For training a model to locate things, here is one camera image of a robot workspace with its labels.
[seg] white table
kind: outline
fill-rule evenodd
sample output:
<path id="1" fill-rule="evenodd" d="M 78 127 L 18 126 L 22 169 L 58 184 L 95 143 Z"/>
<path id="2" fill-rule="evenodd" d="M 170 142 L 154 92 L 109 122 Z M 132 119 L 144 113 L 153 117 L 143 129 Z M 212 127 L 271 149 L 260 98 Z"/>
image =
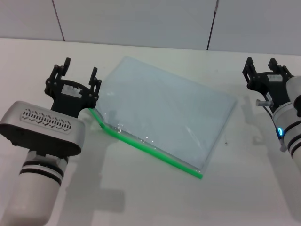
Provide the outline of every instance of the white table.
<path id="1" fill-rule="evenodd" d="M 269 116 L 255 106 L 241 73 L 271 57 L 300 73 L 301 56 L 142 48 L 0 39 L 0 118 L 16 100 L 50 108 L 45 80 L 66 57 L 66 79 L 88 85 L 93 66 L 105 77 L 124 56 L 235 95 L 238 103 L 202 180 L 103 133 L 89 111 L 82 154 L 71 157 L 48 226 L 296 226 L 301 174 L 279 143 Z M 0 137 L 0 214 L 27 151 Z"/>

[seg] green zipper seal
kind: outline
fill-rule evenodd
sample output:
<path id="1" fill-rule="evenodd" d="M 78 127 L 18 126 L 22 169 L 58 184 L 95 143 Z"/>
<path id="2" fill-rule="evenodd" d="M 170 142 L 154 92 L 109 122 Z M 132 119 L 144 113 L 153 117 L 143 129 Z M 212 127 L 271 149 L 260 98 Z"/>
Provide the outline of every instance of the green zipper seal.
<path id="1" fill-rule="evenodd" d="M 181 164 L 180 162 L 168 157 L 167 155 L 163 154 L 162 152 L 159 152 L 151 147 L 148 147 L 148 146 L 145 146 L 143 144 L 141 144 L 140 142 L 138 141 L 135 141 L 135 140 L 132 140 L 131 138 L 128 138 L 126 136 L 124 136 L 123 134 L 121 133 L 118 133 L 117 131 L 111 129 L 110 127 L 106 126 L 102 121 L 101 119 L 98 117 L 97 113 L 95 113 L 95 111 L 93 109 L 89 109 L 90 112 L 92 113 L 92 115 L 96 118 L 97 122 L 99 123 L 100 127 L 106 131 L 109 135 L 111 135 L 112 137 L 115 137 L 117 138 L 118 140 L 121 140 L 125 143 L 127 143 L 128 145 L 131 145 L 135 148 L 138 148 L 148 154 L 151 154 L 153 156 L 155 156 L 156 158 L 158 159 L 161 159 L 162 161 L 170 164 L 170 165 L 173 165 L 199 179 L 202 179 L 203 177 L 203 174 L 197 172 L 196 170 L 194 169 L 191 169 L 183 164 Z"/>

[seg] transparent plastic bag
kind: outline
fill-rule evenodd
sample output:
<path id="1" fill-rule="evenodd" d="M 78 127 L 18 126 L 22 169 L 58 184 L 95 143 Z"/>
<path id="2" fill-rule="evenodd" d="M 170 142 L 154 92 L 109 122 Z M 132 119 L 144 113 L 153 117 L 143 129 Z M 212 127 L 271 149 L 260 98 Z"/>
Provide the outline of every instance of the transparent plastic bag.
<path id="1" fill-rule="evenodd" d="M 235 102 L 225 93 L 125 57 L 102 83 L 92 113 L 116 138 L 201 178 Z"/>

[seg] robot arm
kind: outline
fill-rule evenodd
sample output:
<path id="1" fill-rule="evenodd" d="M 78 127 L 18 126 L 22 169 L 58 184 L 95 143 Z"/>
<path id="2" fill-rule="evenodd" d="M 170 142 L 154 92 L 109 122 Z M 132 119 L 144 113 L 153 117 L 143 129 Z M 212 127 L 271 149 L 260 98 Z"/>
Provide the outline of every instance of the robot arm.
<path id="1" fill-rule="evenodd" d="M 294 77 L 275 59 L 268 64 L 271 72 L 257 73 L 252 58 L 243 69 L 247 88 L 260 92 L 265 101 L 256 101 L 271 116 L 280 141 L 280 150 L 291 154 L 301 171 L 301 77 Z"/>
<path id="2" fill-rule="evenodd" d="M 0 133 L 15 146 L 29 149 L 0 226 L 43 226 L 51 216 L 69 156 L 81 152 L 85 124 L 77 119 L 94 108 L 101 80 L 93 69 L 90 88 L 62 80 L 70 64 L 55 65 L 45 93 L 54 100 L 51 110 L 15 102 L 0 121 Z"/>

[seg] black cable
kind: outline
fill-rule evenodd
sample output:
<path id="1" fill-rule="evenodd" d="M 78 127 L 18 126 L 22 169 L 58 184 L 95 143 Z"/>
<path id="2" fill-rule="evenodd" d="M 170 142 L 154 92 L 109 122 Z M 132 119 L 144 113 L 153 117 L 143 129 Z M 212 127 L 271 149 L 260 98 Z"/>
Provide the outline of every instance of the black cable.
<path id="1" fill-rule="evenodd" d="M 57 19 L 58 25 L 59 25 L 60 30 L 61 30 L 63 41 L 65 41 L 65 37 L 64 37 L 64 34 L 63 34 L 61 23 L 60 23 L 60 20 L 58 19 L 57 11 L 56 11 L 56 8 L 55 8 L 55 2 L 54 2 L 54 0 L 52 0 L 52 5 L 53 5 L 53 9 L 55 10 L 56 19 Z"/>
<path id="2" fill-rule="evenodd" d="M 273 124 L 274 124 L 274 121 L 273 121 L 273 116 L 272 116 L 272 114 L 271 114 L 271 112 L 269 112 L 269 110 L 266 108 L 266 106 L 263 106 L 263 108 L 266 110 L 266 112 L 269 114 L 269 116 L 271 117 L 271 119 L 272 119 L 272 122 L 273 122 Z"/>
<path id="3" fill-rule="evenodd" d="M 212 30 L 213 30 L 213 25 L 214 25 L 215 16 L 216 16 L 216 12 L 217 12 L 219 1 L 220 0 L 216 0 L 216 5 L 215 5 L 215 9 L 214 9 L 214 14 L 213 14 L 213 20 L 212 20 L 210 34 L 209 34 L 209 40 L 208 40 L 208 44 L 207 44 L 207 50 L 209 50 L 209 45 L 210 45 L 210 40 L 211 40 L 211 35 L 212 35 Z"/>

